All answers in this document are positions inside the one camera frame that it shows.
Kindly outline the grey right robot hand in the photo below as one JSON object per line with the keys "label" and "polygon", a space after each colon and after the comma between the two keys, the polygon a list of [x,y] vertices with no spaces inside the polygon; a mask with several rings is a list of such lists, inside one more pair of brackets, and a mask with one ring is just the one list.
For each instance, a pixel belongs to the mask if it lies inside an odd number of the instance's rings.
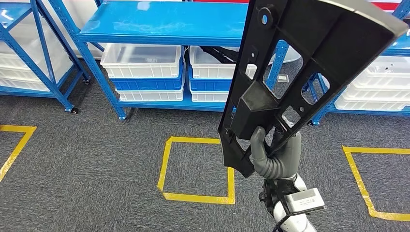
{"label": "grey right robot hand", "polygon": [[265,129],[257,126],[250,139],[251,157],[257,174],[269,179],[291,178],[297,174],[301,151],[301,133],[292,136],[273,157],[267,156],[265,146]]}

